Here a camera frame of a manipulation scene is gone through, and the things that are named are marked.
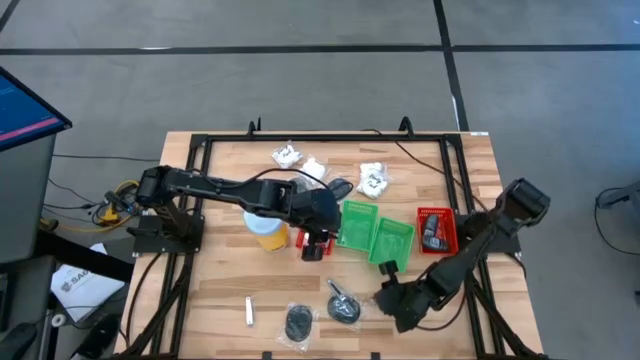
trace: computer monitor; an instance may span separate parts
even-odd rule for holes
[[[71,125],[69,119],[0,67],[0,151]]]

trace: yellow cup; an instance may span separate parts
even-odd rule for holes
[[[267,251],[280,250],[289,242],[287,224],[280,219],[263,218],[245,211],[244,223]]]

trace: gray concrete floor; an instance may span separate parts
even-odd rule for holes
[[[9,3],[0,0],[0,7]],[[453,44],[640,43],[637,1],[447,0]],[[21,0],[0,48],[439,44],[429,0]],[[568,359],[637,359],[637,256],[599,239],[593,199],[640,180],[639,52],[456,54],[469,127],[492,135],[504,182],[552,198],[521,236],[545,351]],[[456,130],[442,54],[0,56],[0,65],[74,128],[56,152],[156,158],[169,130]],[[55,159],[51,178],[99,199],[148,164]],[[56,188],[47,201],[77,204]],[[601,213],[617,246],[640,251],[626,205]],[[84,216],[81,212],[67,212]],[[74,225],[86,225],[69,221]],[[67,234],[128,253],[122,232]],[[117,306],[108,311],[119,311]],[[65,329],[58,359],[82,337]]]

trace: red basket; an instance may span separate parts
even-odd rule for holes
[[[429,215],[438,215],[438,230],[436,237],[447,242],[449,251],[436,251],[422,246],[422,234],[424,224]],[[458,235],[456,234],[456,221],[451,208],[418,208],[418,246],[422,254],[455,255],[458,253]]]
[[[296,238],[296,247],[298,249],[302,249],[302,245],[304,245],[304,235],[306,232],[299,231],[298,237]],[[333,237],[329,238],[329,241],[326,244],[320,244],[324,248],[324,255],[331,255],[331,251],[333,250],[333,243],[336,241]]]

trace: green plastic basket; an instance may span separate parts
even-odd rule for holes
[[[369,262],[382,264],[395,260],[398,270],[405,272],[411,255],[415,227],[387,218],[380,218],[378,230],[371,244]]]
[[[369,251],[377,219],[377,205],[346,200],[342,208],[342,226],[336,245]]]

